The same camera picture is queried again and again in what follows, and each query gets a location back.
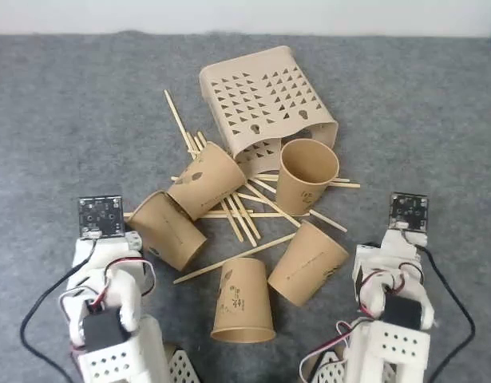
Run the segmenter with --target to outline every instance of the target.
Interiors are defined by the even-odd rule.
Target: white wire
[[[74,287],[73,289],[66,290],[64,293],[59,295],[59,299],[58,299],[59,307],[61,308],[61,311],[64,314],[65,319],[68,323],[71,321],[71,318],[69,317],[68,312],[66,311],[66,308],[64,306],[64,299],[67,298],[68,296],[73,296],[73,293],[77,293],[78,291],[81,290],[89,290],[91,293],[94,294],[94,296],[98,296],[98,293],[92,287],[89,286],[77,286]]]

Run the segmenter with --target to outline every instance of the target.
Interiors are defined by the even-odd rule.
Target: upside-down paper cup
[[[325,144],[308,138],[288,142],[280,154],[277,205],[291,215],[307,213],[338,173],[338,157]]]
[[[145,251],[183,270],[206,237],[164,191],[151,194],[126,223],[139,232]]]
[[[218,145],[208,142],[167,193],[196,220],[246,181],[238,164]]]
[[[268,283],[302,306],[348,258],[348,253],[312,223],[302,221]]]
[[[257,343],[274,337],[264,263],[253,258],[226,262],[220,276],[212,338]]]

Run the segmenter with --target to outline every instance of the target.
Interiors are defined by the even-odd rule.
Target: upright paper cup
[[[280,153],[276,202],[291,215],[307,213],[339,173],[338,157],[325,144],[303,138]]]
[[[257,343],[274,337],[264,263],[253,258],[226,262],[222,266],[212,338]]]
[[[167,193],[196,220],[246,181],[238,164],[218,145],[208,142]]]
[[[139,232],[145,251],[182,270],[206,242],[206,237],[164,191],[151,194],[127,224]]]
[[[302,306],[346,261],[348,253],[312,223],[302,221],[268,283]]]

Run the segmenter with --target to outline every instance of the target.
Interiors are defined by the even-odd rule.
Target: black cable
[[[94,253],[94,248],[96,247],[96,242],[97,239],[93,240],[93,247],[91,248],[91,252],[89,253],[89,256],[84,259],[82,262],[78,263],[74,268],[72,268],[70,271],[68,271],[61,279],[59,279],[57,282],[55,282],[48,290],[46,290],[41,296],[38,298],[38,300],[34,303],[32,308],[29,310],[27,315],[23,318],[22,324],[20,325],[20,341],[22,342],[22,345],[29,350],[33,355],[36,357],[42,359],[46,363],[48,363],[51,367],[56,369],[68,383],[73,383],[73,380],[71,377],[68,375],[68,373],[56,362],[51,360],[49,357],[47,357],[45,354],[41,353],[39,350],[35,349],[33,346],[30,345],[30,343],[26,340],[25,338],[25,330],[27,327],[27,324],[29,323],[30,319],[36,314],[36,311],[38,311],[39,306],[43,303],[46,297],[48,297],[55,289],[57,289],[66,279],[71,277],[73,274],[75,274],[77,271],[79,271],[87,262],[91,259]]]
[[[467,336],[467,338],[462,343],[460,343],[459,345],[457,345],[444,358],[444,360],[440,363],[440,365],[438,365],[438,367],[435,369],[435,371],[431,374],[430,379],[428,380],[428,383],[434,383],[435,380],[437,379],[438,375],[449,364],[449,362],[451,361],[451,359],[453,359],[460,351],[462,351],[474,339],[474,337],[476,336],[476,324],[474,323],[474,320],[472,319],[472,316],[469,314],[469,311],[467,311],[467,309],[465,308],[465,306],[463,305],[463,303],[461,303],[460,299],[454,293],[453,289],[451,289],[451,286],[449,285],[449,283],[445,279],[445,277],[442,274],[442,272],[440,272],[440,270],[438,269],[437,265],[435,264],[435,260],[434,260],[434,257],[432,256],[431,252],[428,249],[426,249],[425,247],[423,247],[423,246],[416,245],[416,244],[414,244],[414,246],[418,250],[420,250],[420,251],[422,251],[423,253],[426,254],[426,256],[428,257],[428,260],[430,261],[431,266],[433,267],[433,269],[435,271],[435,274],[437,274],[438,278],[442,282],[442,285],[444,285],[445,289],[447,290],[447,292],[449,293],[449,295],[451,295],[451,298],[458,305],[458,307],[460,308],[460,311],[465,315],[465,317],[467,318],[467,321],[470,324],[470,334]]]

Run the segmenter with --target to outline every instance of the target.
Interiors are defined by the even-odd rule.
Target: wooden stick
[[[258,228],[255,226],[254,221],[252,220],[251,216],[248,214],[247,209],[245,209],[245,206],[242,203],[242,200],[239,198],[238,194],[236,194],[235,192],[232,193],[232,198],[235,200],[236,205],[240,210],[240,214],[244,216],[245,220],[248,223],[248,226],[251,228],[255,237],[257,239],[261,239],[261,235],[259,234]]]
[[[277,191],[270,185],[264,183],[263,181],[257,180],[256,178],[251,178],[250,181],[258,184],[260,187],[267,189],[269,192],[276,193]]]
[[[174,106],[174,103],[172,102],[171,95],[169,94],[168,90],[164,90],[165,98],[167,98],[168,106],[171,108],[171,112],[174,115],[174,119],[176,120],[176,123],[178,124],[178,127],[180,128],[181,135],[183,136],[184,142],[187,145],[188,150],[194,149],[195,147],[191,147],[190,141],[188,140],[188,135],[187,131],[185,130],[183,126],[183,122],[180,119],[180,115],[178,114],[178,111],[176,110],[176,106]]]
[[[328,223],[329,225],[332,225],[336,229],[339,229],[340,231],[344,231],[345,233],[348,231],[345,227],[341,226],[337,222],[333,221],[332,219],[326,217],[325,215],[318,213],[315,210],[309,210],[309,214],[313,215],[314,217],[320,218],[322,221]]]
[[[279,179],[278,174],[256,174],[254,176],[257,180],[262,180],[262,181],[277,181]],[[348,178],[334,178],[332,182],[350,182],[350,179]]]
[[[279,213],[248,213],[248,215],[251,217],[251,218],[284,218],[284,215],[281,215]],[[310,214],[309,213],[306,213],[306,214],[302,214],[302,215],[294,215],[294,217],[308,217]],[[215,213],[215,214],[206,214],[206,215],[203,215],[201,218],[204,218],[204,219],[221,219],[221,218],[227,218],[227,216],[224,214],[224,213]]]
[[[190,133],[187,134],[188,136],[188,140],[193,144],[195,145],[195,148],[198,148],[199,150],[203,150],[204,146],[206,146],[206,140],[204,140],[205,144],[203,145],[202,142],[197,138],[193,138],[192,139],[192,135]],[[231,206],[231,209],[233,210],[233,212],[235,212],[236,210],[236,206],[234,206],[234,203],[232,202],[232,199],[230,199],[229,197],[226,198],[227,202],[229,203],[229,206]],[[229,207],[228,205],[225,203],[224,200],[220,201],[220,206],[224,209],[224,211],[226,212],[226,216],[228,217],[228,221],[229,221],[229,224],[231,224],[231,228],[232,230],[235,232],[235,235],[236,235],[236,238],[240,241],[240,242],[243,242],[244,241],[244,237],[242,236],[242,233],[240,231],[240,229],[238,228],[238,225],[236,225],[236,222],[233,218],[233,215],[231,214],[231,212],[229,211]],[[240,217],[237,217],[238,218],[238,222],[241,222],[242,223],[244,221],[244,219],[240,216]],[[242,225],[242,228],[244,229],[245,231],[245,234],[247,234],[247,230],[245,230],[245,227]],[[252,246],[258,246],[257,242],[252,238]]]
[[[338,188],[360,188],[360,184],[346,184],[344,182],[330,182],[328,186],[336,186]]]
[[[253,195],[245,194],[245,193],[236,193],[240,198],[249,199],[250,201],[265,203],[264,200],[258,197],[254,197]]]
[[[252,236],[250,229],[248,228],[247,224],[244,221],[244,218],[242,217],[242,215],[238,211],[238,208],[236,208],[236,205],[233,202],[232,198],[226,197],[226,200],[232,209],[233,217],[236,216],[236,218],[238,219],[238,222],[240,222],[240,225],[241,225],[242,229],[244,230],[245,235],[247,236],[248,240],[250,241],[250,243],[252,244],[253,247],[257,247],[258,243],[255,241],[254,237]]]
[[[275,203],[270,201],[267,197],[265,197],[262,193],[259,192],[258,189],[254,188],[252,185],[249,183],[246,183],[244,185],[248,190],[256,194],[259,198],[261,198],[266,204],[268,204],[272,209],[280,213],[285,219],[293,223],[296,227],[300,227],[300,222],[291,217],[289,214],[287,214],[285,211],[281,210],[280,207],[278,207]]]
[[[251,250],[247,250],[247,251],[245,251],[243,253],[240,253],[238,255],[235,255],[235,256],[233,256],[231,258],[225,259],[224,261],[220,261],[220,262],[214,263],[214,264],[212,264],[210,266],[206,266],[206,267],[204,267],[204,268],[202,268],[200,270],[196,270],[196,271],[194,271],[194,272],[192,272],[190,274],[186,274],[183,277],[176,279],[173,282],[173,284],[176,285],[176,284],[178,284],[180,282],[188,281],[189,279],[198,277],[199,275],[202,275],[204,273],[208,273],[209,271],[218,269],[219,267],[221,267],[222,265],[224,265],[227,261],[230,261],[231,259],[237,259],[237,258],[247,257],[248,255],[253,255],[253,254],[258,253],[258,252],[260,252],[262,250],[268,249],[269,247],[273,247],[275,245],[278,245],[279,243],[289,241],[294,236],[295,236],[295,233],[286,235],[286,236],[284,236],[282,238],[276,239],[275,241],[271,241],[269,243],[265,243],[264,245],[255,247],[255,248],[253,248]]]

